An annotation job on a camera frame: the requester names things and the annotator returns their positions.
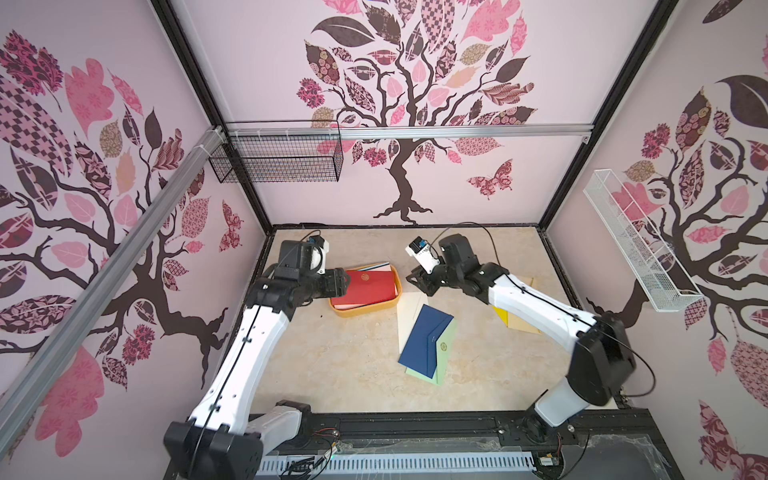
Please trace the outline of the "red envelope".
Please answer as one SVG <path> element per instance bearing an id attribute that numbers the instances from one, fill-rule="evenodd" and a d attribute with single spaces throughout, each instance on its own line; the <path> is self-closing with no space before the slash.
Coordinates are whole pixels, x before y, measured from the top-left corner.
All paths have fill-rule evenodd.
<path id="1" fill-rule="evenodd" d="M 388 270 L 346 270 L 350 277 L 347 292 L 330 300 L 337 310 L 349 310 L 387 302 L 398 294 L 395 275 Z"/>

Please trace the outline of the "white envelope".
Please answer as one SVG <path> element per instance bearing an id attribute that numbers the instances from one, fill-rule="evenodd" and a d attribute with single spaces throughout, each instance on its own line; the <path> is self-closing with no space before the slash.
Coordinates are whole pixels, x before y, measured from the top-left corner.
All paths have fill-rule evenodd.
<path id="1" fill-rule="evenodd" d="M 428 297 L 422 292 L 406 292 L 401 295 L 397 304 L 397 333 L 400 353 L 405 348 L 422 307 L 427 304 Z"/>

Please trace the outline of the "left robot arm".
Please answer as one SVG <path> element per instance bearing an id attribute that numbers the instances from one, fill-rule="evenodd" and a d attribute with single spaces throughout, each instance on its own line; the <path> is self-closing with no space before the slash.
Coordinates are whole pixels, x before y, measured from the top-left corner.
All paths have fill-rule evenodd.
<path id="1" fill-rule="evenodd" d="M 256 419 L 250 409 L 267 363 L 298 308 L 346 294 L 350 278 L 329 269 L 330 244 L 312 231 L 286 240 L 276 263 L 249 287 L 235 339 L 202 400 L 163 444 L 180 479 L 252 479 L 265 455 L 297 438 L 307 404 L 280 401 Z"/>

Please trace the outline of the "yellow plastic storage box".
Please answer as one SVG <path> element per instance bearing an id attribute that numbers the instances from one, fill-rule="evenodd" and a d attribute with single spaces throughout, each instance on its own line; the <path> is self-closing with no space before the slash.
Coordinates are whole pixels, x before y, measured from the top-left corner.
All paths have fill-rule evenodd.
<path id="1" fill-rule="evenodd" d="M 337 310 L 337 309 L 335 309 L 331 305 L 331 303 L 329 301 L 331 309 L 340 317 L 350 318 L 350 317 L 354 317 L 354 316 L 359 316 L 359 315 L 363 315 L 363 314 L 367 314 L 367 313 L 373 313 L 373 312 L 377 312 L 377 311 L 384 310 L 384 309 L 387 309 L 387 308 L 395 307 L 397 305 L 400 297 L 401 297 L 401 294 L 402 294 L 402 284 L 401 284 L 401 280 L 400 280 L 400 277 L 399 277 L 399 274 L 398 274 L 396 268 L 390 262 L 383 262 L 383 263 L 372 264 L 372 265 L 367 265 L 367 266 L 361 266 L 361 267 L 356 267 L 356 268 L 349 268 L 349 269 L 346 269 L 346 270 L 361 270 L 361 271 L 372 270 L 372 271 L 375 271 L 375 270 L 388 270 L 388 269 L 391 269 L 394 272 L 394 275 L 395 275 L 395 281 L 396 281 L 396 286 L 397 286 L 397 290 L 398 290 L 398 294 L 397 294 L 395 299 L 387 301 L 387 302 L 375 304 L 375 305 L 369 305 L 369 306 L 365 306 L 365 307 L 358 307 L 358 308 L 349 309 L 349 310 Z"/>

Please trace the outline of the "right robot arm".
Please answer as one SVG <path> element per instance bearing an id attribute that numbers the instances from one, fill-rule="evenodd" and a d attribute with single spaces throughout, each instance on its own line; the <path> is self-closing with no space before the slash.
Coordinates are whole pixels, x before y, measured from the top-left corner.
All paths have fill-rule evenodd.
<path id="1" fill-rule="evenodd" d="M 571 355 L 566 375 L 526 411 L 518 428 L 543 443 L 559 426 L 590 406 L 602 407 L 636 370 L 623 322 L 608 312 L 589 313 L 524 284 L 505 267 L 482 264 L 469 240 L 449 235 L 433 247 L 418 236 L 405 247 L 418 262 L 407 281 L 431 297 L 453 288 L 513 314 Z"/>

